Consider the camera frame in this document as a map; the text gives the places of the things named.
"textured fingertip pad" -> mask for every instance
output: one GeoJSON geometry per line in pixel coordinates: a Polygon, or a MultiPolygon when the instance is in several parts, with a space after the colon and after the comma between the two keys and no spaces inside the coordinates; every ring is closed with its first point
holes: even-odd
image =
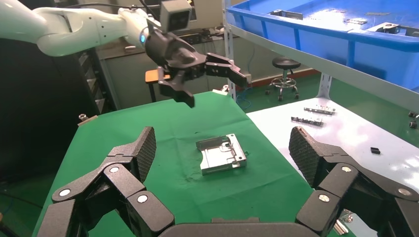
{"type": "Polygon", "coordinates": [[[307,183],[313,187],[321,155],[316,151],[317,141],[302,127],[294,127],[290,137],[290,155],[302,172],[307,183]]]}
{"type": "Polygon", "coordinates": [[[144,183],[156,155],[157,145],[154,128],[145,127],[135,142],[138,150],[136,149],[137,153],[134,154],[134,157],[137,160],[140,182],[144,183]]]}

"black cabinet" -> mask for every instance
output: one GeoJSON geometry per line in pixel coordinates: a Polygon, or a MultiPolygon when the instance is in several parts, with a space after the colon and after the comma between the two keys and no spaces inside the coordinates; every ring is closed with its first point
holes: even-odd
{"type": "MultiPolygon", "coordinates": [[[[21,0],[29,8],[49,0],[21,0]]],[[[0,182],[56,171],[88,117],[114,109],[94,49],[63,57],[0,39],[0,182]]]]}

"stool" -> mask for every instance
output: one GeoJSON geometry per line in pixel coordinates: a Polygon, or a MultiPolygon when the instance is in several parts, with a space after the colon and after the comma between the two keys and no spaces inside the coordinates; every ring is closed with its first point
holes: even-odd
{"type": "Polygon", "coordinates": [[[271,83],[268,86],[268,89],[265,91],[265,95],[269,95],[270,90],[269,88],[271,86],[279,88],[279,96],[278,101],[282,101],[282,90],[285,88],[292,88],[293,91],[295,91],[295,99],[298,99],[298,89],[297,89],[297,82],[294,79],[288,78],[288,70],[291,71],[291,74],[293,74],[292,69],[298,68],[301,66],[301,63],[294,61],[292,59],[289,59],[287,57],[276,57],[272,60],[272,65],[276,68],[280,68],[283,70],[282,72],[282,78],[275,78],[271,81],[271,83]]]}
{"type": "MultiPolygon", "coordinates": [[[[165,80],[170,79],[169,75],[165,75],[165,80]]],[[[159,73],[156,70],[150,70],[145,72],[145,83],[148,84],[150,90],[151,102],[156,102],[156,95],[154,93],[153,84],[159,82],[159,73]]]]}

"white table surface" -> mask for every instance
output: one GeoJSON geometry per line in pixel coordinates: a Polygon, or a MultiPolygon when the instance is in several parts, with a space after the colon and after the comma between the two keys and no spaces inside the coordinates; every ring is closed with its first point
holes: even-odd
{"type": "MultiPolygon", "coordinates": [[[[363,167],[419,193],[419,149],[331,100],[314,98],[247,115],[300,174],[288,150],[291,129],[295,126],[304,127],[319,142],[340,146],[363,167]],[[304,107],[317,105],[334,108],[336,113],[329,116],[304,111],[304,107]],[[291,116],[322,119],[324,125],[296,123],[291,116]],[[370,147],[379,148],[381,154],[372,154],[370,147]]],[[[374,231],[356,215],[347,226],[358,237],[374,236],[374,231]]]]}

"camera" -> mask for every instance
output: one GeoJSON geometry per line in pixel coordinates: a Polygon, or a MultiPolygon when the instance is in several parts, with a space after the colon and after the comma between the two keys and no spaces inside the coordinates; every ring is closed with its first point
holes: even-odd
{"type": "Polygon", "coordinates": [[[172,32],[188,27],[192,7],[187,0],[164,0],[160,6],[161,31],[172,32]]]}

